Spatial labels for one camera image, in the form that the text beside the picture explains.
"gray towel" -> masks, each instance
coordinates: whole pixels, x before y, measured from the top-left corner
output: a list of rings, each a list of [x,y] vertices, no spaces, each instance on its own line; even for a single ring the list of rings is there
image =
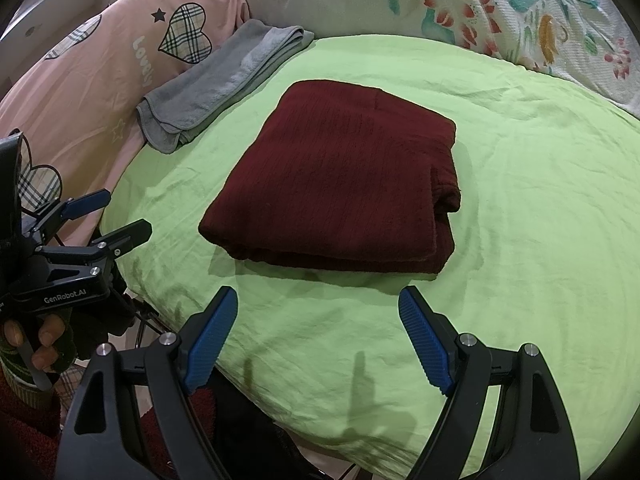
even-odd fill
[[[137,110],[146,140],[161,153],[173,153],[313,38],[301,27],[268,27],[249,20],[220,49],[144,96]]]

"bolt head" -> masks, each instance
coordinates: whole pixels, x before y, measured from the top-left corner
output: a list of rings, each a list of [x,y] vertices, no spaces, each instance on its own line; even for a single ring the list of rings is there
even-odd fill
[[[527,343],[524,345],[524,353],[531,357],[535,357],[540,353],[540,349],[533,343]]]
[[[98,345],[98,348],[95,349],[95,353],[97,353],[99,356],[104,357],[105,355],[109,355],[111,353],[111,350],[113,350],[113,346],[111,346],[109,343],[101,343]]]
[[[162,334],[158,339],[161,345],[169,346],[175,343],[175,341],[178,339],[178,336],[173,332],[167,332],[165,334]]]
[[[474,336],[473,334],[460,334],[460,342],[464,346],[475,346],[478,342],[478,339],[476,339],[476,336]]]

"floral pillowcase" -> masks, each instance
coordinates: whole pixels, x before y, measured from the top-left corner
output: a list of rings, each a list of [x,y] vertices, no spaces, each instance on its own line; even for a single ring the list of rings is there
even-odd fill
[[[640,118],[640,48],[611,0],[247,0],[252,17],[318,37],[444,41],[569,79]]]

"blue gripper pad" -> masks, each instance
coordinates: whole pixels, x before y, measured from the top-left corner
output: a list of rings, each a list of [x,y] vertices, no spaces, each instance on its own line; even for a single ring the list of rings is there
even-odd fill
[[[238,316],[238,295],[230,287],[225,289],[226,294],[220,300],[213,316],[204,325],[198,339],[191,346],[187,358],[184,386],[190,395],[209,380],[220,351]]]
[[[444,395],[450,396],[455,382],[449,373],[449,354],[407,288],[398,297],[398,312],[427,379]]]
[[[111,202],[111,193],[106,189],[89,193],[68,202],[62,210],[62,219],[76,220],[84,215],[98,211],[98,209],[107,207],[109,202]]]

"finger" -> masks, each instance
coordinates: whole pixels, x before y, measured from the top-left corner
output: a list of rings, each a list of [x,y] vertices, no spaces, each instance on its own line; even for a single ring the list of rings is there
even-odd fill
[[[11,346],[22,346],[24,336],[20,324],[11,320],[7,321],[4,324],[4,338]]]
[[[53,346],[41,346],[31,357],[31,363],[37,370],[51,366],[58,360],[58,351]]]
[[[51,346],[65,332],[65,322],[56,314],[49,314],[38,330],[38,339],[43,346]]]

